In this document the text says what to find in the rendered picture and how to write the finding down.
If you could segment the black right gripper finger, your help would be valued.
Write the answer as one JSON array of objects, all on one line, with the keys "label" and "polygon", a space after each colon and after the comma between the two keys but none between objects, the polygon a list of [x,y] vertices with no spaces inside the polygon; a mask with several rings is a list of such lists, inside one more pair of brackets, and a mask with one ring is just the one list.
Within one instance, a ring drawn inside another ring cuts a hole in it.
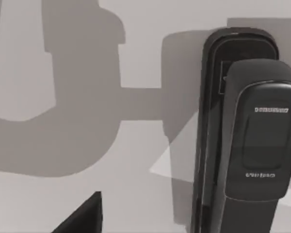
[{"label": "black right gripper finger", "polygon": [[102,233],[102,228],[102,193],[97,191],[51,233]]}]

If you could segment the black stapler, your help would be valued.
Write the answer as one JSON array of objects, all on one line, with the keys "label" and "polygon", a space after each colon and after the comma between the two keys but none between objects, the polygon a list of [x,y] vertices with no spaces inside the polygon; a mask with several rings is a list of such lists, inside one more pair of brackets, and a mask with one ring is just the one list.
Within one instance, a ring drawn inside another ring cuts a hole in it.
[{"label": "black stapler", "polygon": [[291,181],[291,66],[252,27],[202,50],[190,233],[270,233]]}]

